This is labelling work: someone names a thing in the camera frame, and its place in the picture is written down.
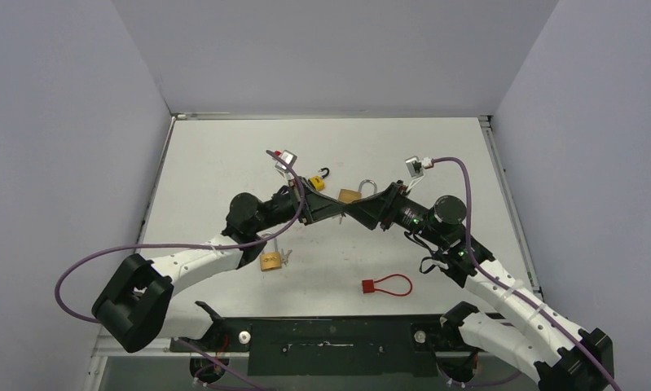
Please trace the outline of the yellow black padlock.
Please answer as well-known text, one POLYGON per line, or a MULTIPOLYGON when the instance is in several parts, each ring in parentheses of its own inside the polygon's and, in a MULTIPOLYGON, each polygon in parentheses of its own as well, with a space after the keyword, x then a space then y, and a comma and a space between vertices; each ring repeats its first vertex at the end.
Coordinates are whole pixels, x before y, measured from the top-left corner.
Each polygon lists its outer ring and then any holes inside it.
POLYGON ((310 185, 316 191, 322 191, 325 188, 325 179, 329 176, 330 169, 328 167, 321 168, 318 173, 308 179, 310 185))

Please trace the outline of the brass padlock short shackle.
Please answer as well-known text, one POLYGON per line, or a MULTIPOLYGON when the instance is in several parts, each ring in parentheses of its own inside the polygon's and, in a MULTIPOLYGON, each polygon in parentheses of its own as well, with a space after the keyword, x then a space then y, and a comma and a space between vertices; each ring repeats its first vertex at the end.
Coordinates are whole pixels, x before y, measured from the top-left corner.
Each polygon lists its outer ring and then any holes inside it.
POLYGON ((373 195, 377 193, 376 182, 371 179, 364 179, 359 183, 357 190, 340 189, 337 200, 343 204, 350 204, 357 200, 361 200, 363 198, 363 188, 366 185, 370 185, 372 187, 373 195))

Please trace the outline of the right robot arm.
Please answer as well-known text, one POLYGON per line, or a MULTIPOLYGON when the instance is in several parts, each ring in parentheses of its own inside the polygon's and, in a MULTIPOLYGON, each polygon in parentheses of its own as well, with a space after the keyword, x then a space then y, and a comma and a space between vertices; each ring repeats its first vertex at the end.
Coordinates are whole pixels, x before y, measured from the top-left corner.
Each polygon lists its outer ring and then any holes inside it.
POLYGON ((445 346, 470 345, 491 353, 541 390, 619 388, 610 337, 560 316, 478 243, 470 232, 469 200, 443 195, 427 208, 409 199, 406 186, 394 183, 375 195, 347 196, 341 202, 343 213, 366 227, 396 224, 418 244, 433 244, 434 266, 507 320, 499 323, 461 302, 441 317, 445 346))

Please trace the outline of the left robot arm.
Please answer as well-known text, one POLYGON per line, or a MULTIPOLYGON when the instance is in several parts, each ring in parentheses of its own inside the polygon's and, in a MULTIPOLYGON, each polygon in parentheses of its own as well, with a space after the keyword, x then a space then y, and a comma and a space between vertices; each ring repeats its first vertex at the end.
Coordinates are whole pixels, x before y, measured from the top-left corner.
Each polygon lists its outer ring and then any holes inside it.
POLYGON ((210 241, 163 257, 128 256, 95 300, 92 314, 129 353, 158 337, 187 338, 202 350, 216 349, 223 332, 217 312, 200 299, 180 301, 176 296, 258 259, 266 246, 263 231, 344 212, 343 203, 311 190, 300 200, 295 186, 282 188, 266 201, 240 193, 231 200, 226 228, 210 241))

